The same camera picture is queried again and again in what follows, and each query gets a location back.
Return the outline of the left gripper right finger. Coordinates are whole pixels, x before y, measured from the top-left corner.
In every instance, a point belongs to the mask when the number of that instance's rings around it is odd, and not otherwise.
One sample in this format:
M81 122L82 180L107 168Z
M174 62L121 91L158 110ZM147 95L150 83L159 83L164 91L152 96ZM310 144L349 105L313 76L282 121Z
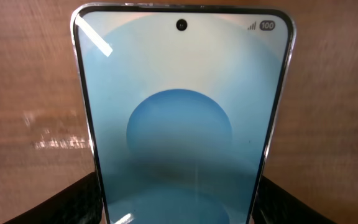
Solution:
M335 224L262 176L255 198L255 224Z

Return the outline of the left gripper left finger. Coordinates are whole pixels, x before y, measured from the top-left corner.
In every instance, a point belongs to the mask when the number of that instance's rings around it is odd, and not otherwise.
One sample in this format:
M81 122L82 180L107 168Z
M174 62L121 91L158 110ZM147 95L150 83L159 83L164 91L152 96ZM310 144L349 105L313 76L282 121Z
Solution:
M99 224L102 209L98 176L92 172L5 224Z

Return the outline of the smartphone with cyan screen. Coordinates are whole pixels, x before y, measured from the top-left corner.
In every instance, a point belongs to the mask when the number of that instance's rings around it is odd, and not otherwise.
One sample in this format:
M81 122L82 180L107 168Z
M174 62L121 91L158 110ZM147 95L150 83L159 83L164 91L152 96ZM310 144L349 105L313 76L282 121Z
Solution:
M108 223L248 223L296 27L278 9L92 2L71 15Z

